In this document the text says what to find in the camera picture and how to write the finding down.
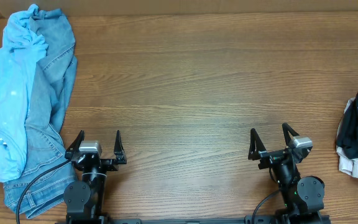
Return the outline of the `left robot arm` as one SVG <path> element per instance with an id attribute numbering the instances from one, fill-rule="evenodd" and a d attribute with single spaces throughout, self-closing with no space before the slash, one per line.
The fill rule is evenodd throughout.
<path id="1" fill-rule="evenodd" d="M 81 180 L 70 183 L 63 193 L 67 223 L 112 223 L 110 216 L 102 212 L 102 207 L 107 173 L 117 171 L 120 165 L 127 163 L 119 131 L 114 143 L 115 157 L 106 159 L 101 154 L 99 141 L 86 141 L 84 131 L 80 131 L 66 150 L 65 158 L 82 172 Z"/>

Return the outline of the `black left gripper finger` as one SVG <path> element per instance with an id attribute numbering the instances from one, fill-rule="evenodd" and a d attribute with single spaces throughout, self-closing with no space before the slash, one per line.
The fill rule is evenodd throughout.
<path id="1" fill-rule="evenodd" d="M 85 132 L 81 130 L 76 139 L 69 145 L 65 151 L 65 159 L 72 159 L 76 152 L 79 151 L 81 142 L 85 138 Z"/>
<path id="2" fill-rule="evenodd" d="M 114 143 L 114 155 L 116 157 L 124 157 L 125 156 L 124 148 L 123 148 L 122 142 L 121 142 L 120 130 L 117 130 L 117 132 L 116 132 L 116 139 L 115 139 L 115 143 Z"/>

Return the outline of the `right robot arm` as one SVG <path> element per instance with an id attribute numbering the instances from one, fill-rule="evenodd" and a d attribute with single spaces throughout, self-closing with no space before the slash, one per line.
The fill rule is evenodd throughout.
<path id="1" fill-rule="evenodd" d="M 309 137 L 300 136 L 288 123 L 282 124 L 285 148 L 268 151 L 256 129 L 250 130 L 250 148 L 248 159 L 259 161 L 258 168 L 268 169 L 270 178 L 278 189 L 266 196 L 251 215 L 244 218 L 245 223 L 276 224 L 320 224 L 330 223 L 328 216 L 322 216 L 324 208 L 324 182 L 317 176 L 302 177 L 297 168 L 313 148 Z M 284 208 L 273 215 L 258 215 L 260 207 L 269 199 L 280 194 Z"/>

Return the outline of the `light blue t-shirt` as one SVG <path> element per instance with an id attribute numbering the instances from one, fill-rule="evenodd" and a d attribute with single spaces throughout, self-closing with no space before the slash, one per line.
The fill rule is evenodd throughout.
<path id="1" fill-rule="evenodd" d="M 25 119 L 37 62 L 46 56 L 44 36 L 30 28 L 39 13 L 32 4 L 28 10 L 13 13 L 3 30 L 0 48 L 0 182 L 18 179 L 27 158 Z"/>

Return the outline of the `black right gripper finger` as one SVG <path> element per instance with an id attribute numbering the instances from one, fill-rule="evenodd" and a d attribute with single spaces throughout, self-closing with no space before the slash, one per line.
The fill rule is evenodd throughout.
<path id="1" fill-rule="evenodd" d="M 267 152 L 261 138 L 257 134 L 255 128 L 250 130 L 250 148 L 248 154 L 248 160 L 259 160 L 263 158 L 264 154 Z"/>
<path id="2" fill-rule="evenodd" d="M 282 129 L 286 146 L 294 146 L 294 140 L 299 134 L 288 123 L 283 123 Z"/>

